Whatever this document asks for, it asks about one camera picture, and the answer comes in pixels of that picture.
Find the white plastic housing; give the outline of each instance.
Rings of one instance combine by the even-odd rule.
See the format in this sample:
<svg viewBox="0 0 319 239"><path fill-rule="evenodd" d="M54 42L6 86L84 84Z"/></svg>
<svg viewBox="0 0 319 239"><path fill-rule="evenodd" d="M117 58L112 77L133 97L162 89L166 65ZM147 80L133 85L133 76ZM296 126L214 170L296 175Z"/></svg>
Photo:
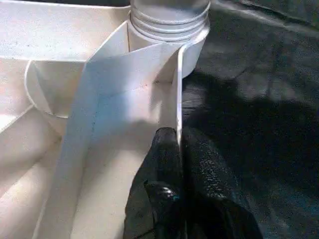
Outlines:
<svg viewBox="0 0 319 239"><path fill-rule="evenodd" d="M174 127L180 142L182 78L209 23L167 43L126 21L128 7L0 4L0 31L10 30L0 34L0 82L18 96L10 104L0 92L2 111L12 112L0 132L0 170L14 169L0 174L0 238L121 238L129 188L155 131ZM12 15L20 25L7 25Z"/></svg>

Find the white plastic panel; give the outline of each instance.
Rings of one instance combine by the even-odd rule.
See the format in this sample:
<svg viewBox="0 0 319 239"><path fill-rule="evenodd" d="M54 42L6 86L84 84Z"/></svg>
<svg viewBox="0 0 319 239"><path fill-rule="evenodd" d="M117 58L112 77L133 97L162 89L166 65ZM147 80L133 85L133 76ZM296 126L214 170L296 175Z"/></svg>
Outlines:
<svg viewBox="0 0 319 239"><path fill-rule="evenodd" d="M84 70L67 123L53 185L35 238L70 238L97 106L96 88Z"/></svg>
<svg viewBox="0 0 319 239"><path fill-rule="evenodd" d="M60 137L34 107L1 132L0 196L59 140Z"/></svg>
<svg viewBox="0 0 319 239"><path fill-rule="evenodd" d="M58 142L48 148L42 158L0 198L0 238L32 238L50 189L59 146Z"/></svg>
<svg viewBox="0 0 319 239"><path fill-rule="evenodd" d="M30 105L23 86L27 61L0 58L0 131Z"/></svg>
<svg viewBox="0 0 319 239"><path fill-rule="evenodd" d="M87 60L130 7L0 0L0 57Z"/></svg>

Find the black glove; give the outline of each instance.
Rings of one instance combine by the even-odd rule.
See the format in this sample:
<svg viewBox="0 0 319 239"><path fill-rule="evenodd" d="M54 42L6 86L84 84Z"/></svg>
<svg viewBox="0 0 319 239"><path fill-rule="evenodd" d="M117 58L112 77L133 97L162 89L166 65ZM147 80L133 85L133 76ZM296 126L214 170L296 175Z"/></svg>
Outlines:
<svg viewBox="0 0 319 239"><path fill-rule="evenodd" d="M259 239L235 176L205 135L159 129L130 190L124 239Z"/></svg>
<svg viewBox="0 0 319 239"><path fill-rule="evenodd" d="M184 128L182 152L187 185L189 239L261 239L233 172L214 143Z"/></svg>
<svg viewBox="0 0 319 239"><path fill-rule="evenodd" d="M176 133L160 128L129 193L123 239L182 238L185 216Z"/></svg>

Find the black fabric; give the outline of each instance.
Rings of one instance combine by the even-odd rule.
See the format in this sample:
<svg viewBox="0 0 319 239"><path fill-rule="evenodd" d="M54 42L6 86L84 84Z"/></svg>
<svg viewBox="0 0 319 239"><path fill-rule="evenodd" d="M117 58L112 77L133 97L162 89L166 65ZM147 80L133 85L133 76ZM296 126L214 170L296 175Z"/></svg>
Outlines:
<svg viewBox="0 0 319 239"><path fill-rule="evenodd" d="M214 142L264 238L318 238L319 33L234 2L212 1L211 31L183 80L183 125Z"/></svg>

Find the white plastic part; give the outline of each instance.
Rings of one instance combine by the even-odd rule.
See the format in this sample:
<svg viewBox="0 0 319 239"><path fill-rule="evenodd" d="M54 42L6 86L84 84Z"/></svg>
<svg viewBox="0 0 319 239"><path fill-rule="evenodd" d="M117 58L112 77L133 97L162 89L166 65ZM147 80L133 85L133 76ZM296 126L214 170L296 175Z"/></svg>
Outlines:
<svg viewBox="0 0 319 239"><path fill-rule="evenodd" d="M4 137L3 146L8 138L18 142L19 132L26 130L20 144L39 147L34 149L36 156L24 153L16 158L28 164L22 170L24 176L15 174L0 197L0 222L7 218L7 223L0 224L0 238L121 238L129 188L155 131L162 126L174 127L180 142L182 78L195 67L209 22L205 19L202 29L189 40L166 42L142 34L130 18L124 21L128 8L11 1L0 4L13 15L18 15L19 9L17 19L24 21L24 29L32 31L32 38L27 39L27 34L18 31L19 24L10 23L9 28L2 24L10 14L0 15L0 31L11 30L11 38L18 45L7 50L0 43L0 55L32 58L24 79L34 105L27 104L27 111L5 128L7 138L0 133L0 140ZM42 17L43 24L29 21L30 12L36 23ZM52 13L59 20L53 20ZM83 16L90 25L84 26L87 32L82 30ZM49 31L55 29L55 24L61 30ZM66 32L70 39L63 43ZM14 41L3 35L1 38L14 46ZM41 38L62 48L49 50ZM24 42L29 40L32 44L27 46ZM89 55L92 57L82 70ZM23 60L12 61L26 65ZM82 75L77 81L68 74ZM18 75L23 86L23 74ZM71 86L78 84L75 94L59 90L67 82L72 82ZM74 96L71 108L61 107L60 96L62 102ZM28 124L20 121L25 117ZM36 134L31 137L28 130ZM61 135L64 137L59 151ZM7 154L12 157L19 150Z"/></svg>
<svg viewBox="0 0 319 239"><path fill-rule="evenodd" d="M85 65L39 239L121 237L129 188L155 131L174 127L180 141L181 80L195 67L209 23L179 51L162 42L131 52L117 46L118 55L108 56L113 42L130 45L127 27ZM163 69L173 69L170 78Z"/></svg>
<svg viewBox="0 0 319 239"><path fill-rule="evenodd" d="M24 86L30 102L61 136L83 66L84 62L30 61L26 67Z"/></svg>

